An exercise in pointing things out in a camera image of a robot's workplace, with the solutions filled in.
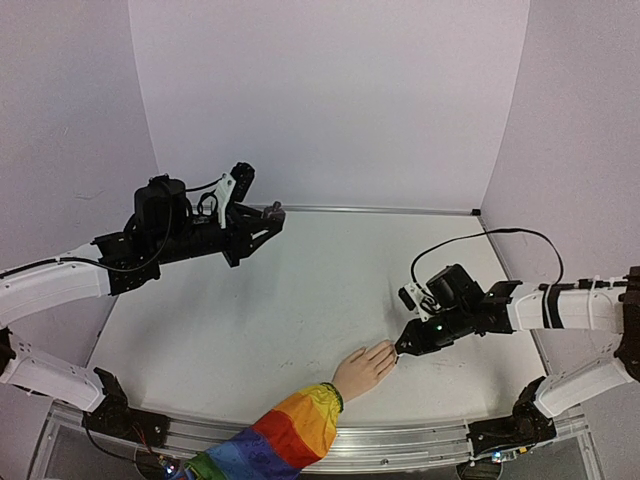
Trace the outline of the mannequin hand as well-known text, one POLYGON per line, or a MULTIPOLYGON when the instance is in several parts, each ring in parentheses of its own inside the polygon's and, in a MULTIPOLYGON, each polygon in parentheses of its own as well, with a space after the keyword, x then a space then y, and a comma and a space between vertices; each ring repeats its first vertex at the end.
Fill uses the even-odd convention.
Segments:
POLYGON ((363 347, 346 357, 337 367, 332 385, 348 403, 376 387, 394 369, 397 353, 390 340, 363 347))

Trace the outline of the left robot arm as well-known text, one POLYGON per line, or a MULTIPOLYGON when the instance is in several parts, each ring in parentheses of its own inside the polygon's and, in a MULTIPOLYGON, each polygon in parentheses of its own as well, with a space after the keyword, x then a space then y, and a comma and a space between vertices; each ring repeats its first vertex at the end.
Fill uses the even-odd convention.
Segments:
POLYGON ((236 267, 280 233, 280 203, 257 210, 230 203, 219 217, 190 214, 174 203, 153 220, 131 219, 122 232, 95 238, 59 257, 1 274, 1 381, 83 413, 91 432, 161 447, 167 416, 130 406, 115 374, 74 365, 15 335, 12 323, 85 298, 116 297, 160 277, 164 264, 220 253, 236 267))

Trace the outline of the rainbow sleeve forearm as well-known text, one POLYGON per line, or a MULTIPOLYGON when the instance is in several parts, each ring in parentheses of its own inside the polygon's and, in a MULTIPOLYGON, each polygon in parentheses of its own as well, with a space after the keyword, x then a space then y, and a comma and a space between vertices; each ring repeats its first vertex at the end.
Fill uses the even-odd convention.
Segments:
POLYGON ((301 389, 231 439, 183 464, 177 479, 296 479, 329 452, 343 399, 328 382, 301 389))

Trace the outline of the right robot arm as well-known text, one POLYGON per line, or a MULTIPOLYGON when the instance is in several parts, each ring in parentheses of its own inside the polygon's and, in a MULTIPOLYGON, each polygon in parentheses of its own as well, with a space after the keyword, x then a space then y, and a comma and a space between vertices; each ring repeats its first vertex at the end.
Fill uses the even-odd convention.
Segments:
POLYGON ((459 264, 445 267, 424 287, 399 291, 417 313, 395 349, 400 355, 438 352, 471 334, 529 332, 549 373, 531 381, 505 417, 467 428, 472 459, 499 463, 511 452, 554 439, 555 419, 568 409, 639 380, 639 269, 622 277, 572 283, 495 283, 488 291, 459 264))

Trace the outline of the purple nail polish bottle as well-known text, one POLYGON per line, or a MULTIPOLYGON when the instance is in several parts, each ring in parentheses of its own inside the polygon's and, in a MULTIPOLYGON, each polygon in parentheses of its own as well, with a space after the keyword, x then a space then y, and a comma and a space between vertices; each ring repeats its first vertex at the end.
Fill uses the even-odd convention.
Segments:
POLYGON ((262 218, 266 220, 283 222, 285 217, 286 213, 279 201, 275 201, 272 205, 265 207, 262 213, 262 218))

